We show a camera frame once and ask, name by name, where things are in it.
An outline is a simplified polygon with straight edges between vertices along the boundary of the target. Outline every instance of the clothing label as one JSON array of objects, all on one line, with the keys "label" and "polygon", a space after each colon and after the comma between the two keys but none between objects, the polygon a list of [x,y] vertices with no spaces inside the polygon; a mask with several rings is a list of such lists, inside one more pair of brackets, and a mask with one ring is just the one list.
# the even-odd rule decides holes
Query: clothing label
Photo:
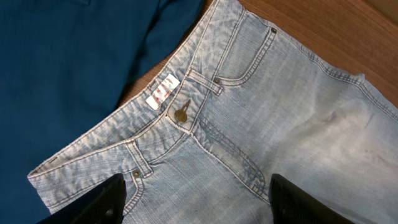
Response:
[{"label": "clothing label", "polygon": [[170,96],[175,87],[180,84],[172,74],[169,74],[165,80],[156,88],[156,90],[146,99],[146,102],[151,108],[157,110],[162,103]]}]

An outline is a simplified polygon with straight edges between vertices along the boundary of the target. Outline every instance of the waistband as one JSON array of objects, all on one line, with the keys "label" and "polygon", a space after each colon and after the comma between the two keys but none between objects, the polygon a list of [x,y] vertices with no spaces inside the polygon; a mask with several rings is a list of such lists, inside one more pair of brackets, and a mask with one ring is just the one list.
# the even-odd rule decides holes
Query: waistband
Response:
[{"label": "waistband", "polygon": [[[63,202],[77,198],[111,177],[139,169],[160,159],[192,132],[204,102],[223,88],[214,82],[245,11],[237,1],[213,1],[193,32],[162,71],[137,96],[67,147],[44,161],[28,175],[44,204],[55,212]],[[264,24],[264,37],[269,27]],[[180,86],[158,110],[146,103],[155,89],[172,74]],[[179,123],[174,113],[190,100],[188,119]]]}]

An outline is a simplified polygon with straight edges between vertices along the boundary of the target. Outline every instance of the black object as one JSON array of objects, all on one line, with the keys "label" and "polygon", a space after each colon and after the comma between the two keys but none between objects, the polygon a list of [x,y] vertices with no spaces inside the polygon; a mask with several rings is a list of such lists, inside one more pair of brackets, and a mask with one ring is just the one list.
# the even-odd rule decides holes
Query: black object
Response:
[{"label": "black object", "polygon": [[268,192],[274,224],[353,224],[279,174],[273,174]]},{"label": "black object", "polygon": [[126,183],[115,174],[38,224],[120,224],[125,201]]}]

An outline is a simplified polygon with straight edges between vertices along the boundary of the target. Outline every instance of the blue fabric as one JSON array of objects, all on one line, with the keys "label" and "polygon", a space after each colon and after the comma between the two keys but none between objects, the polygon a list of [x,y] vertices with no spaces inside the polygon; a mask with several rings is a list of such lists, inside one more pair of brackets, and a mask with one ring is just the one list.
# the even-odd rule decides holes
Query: blue fabric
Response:
[{"label": "blue fabric", "polygon": [[49,211],[26,176],[176,48],[198,0],[0,0],[0,223]]}]

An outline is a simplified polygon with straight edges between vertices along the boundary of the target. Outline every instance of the faded denim fabric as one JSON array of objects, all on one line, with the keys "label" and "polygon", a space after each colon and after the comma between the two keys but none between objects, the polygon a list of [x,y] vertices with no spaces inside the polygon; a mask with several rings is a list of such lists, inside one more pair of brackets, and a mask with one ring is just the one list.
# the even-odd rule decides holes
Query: faded denim fabric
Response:
[{"label": "faded denim fabric", "polygon": [[[153,110],[169,74],[181,84]],[[145,90],[28,178],[52,213],[121,172],[123,223],[272,223],[279,173],[355,223],[396,223],[397,137],[397,108],[363,75],[218,0]]]}]

